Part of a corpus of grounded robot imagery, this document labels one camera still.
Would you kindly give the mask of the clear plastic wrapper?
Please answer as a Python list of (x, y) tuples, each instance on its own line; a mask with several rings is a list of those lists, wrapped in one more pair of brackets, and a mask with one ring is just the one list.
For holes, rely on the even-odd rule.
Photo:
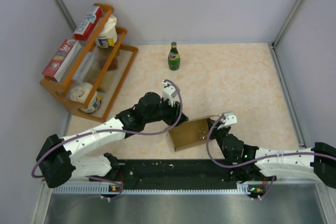
[(206, 130), (199, 130), (199, 140), (200, 141), (203, 141), (203, 140), (206, 140), (207, 139), (207, 135), (208, 135), (208, 132)]

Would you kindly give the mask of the brown cardboard box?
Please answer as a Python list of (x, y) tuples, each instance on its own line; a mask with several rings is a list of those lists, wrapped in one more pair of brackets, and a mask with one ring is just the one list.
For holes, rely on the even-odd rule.
[(169, 131), (169, 137), (172, 141), (174, 150), (182, 151), (187, 148), (205, 144), (206, 140), (199, 140), (199, 130), (209, 131), (207, 119), (212, 119), (218, 115), (208, 115), (201, 118), (196, 118), (182, 123), (179, 126), (172, 128)]

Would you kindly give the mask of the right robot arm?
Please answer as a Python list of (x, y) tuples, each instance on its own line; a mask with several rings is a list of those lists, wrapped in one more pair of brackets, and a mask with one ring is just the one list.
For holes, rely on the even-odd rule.
[(230, 134), (227, 122), (222, 118), (207, 120), (206, 151), (217, 166), (240, 171), (247, 176), (242, 180), (260, 176), (305, 178), (335, 189), (335, 147), (323, 142), (294, 151), (251, 146)]

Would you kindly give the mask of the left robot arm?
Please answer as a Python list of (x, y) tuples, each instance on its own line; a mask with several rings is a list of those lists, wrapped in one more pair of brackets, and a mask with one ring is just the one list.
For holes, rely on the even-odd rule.
[(49, 188), (61, 186), (76, 177), (99, 176), (114, 180), (119, 174), (119, 168), (113, 155), (85, 155), (109, 143), (133, 135), (144, 135), (147, 124), (159, 121), (172, 129), (188, 121), (188, 117), (183, 113), (182, 101), (148, 92), (133, 107), (99, 126), (78, 135), (49, 136), (37, 155), (37, 167)]

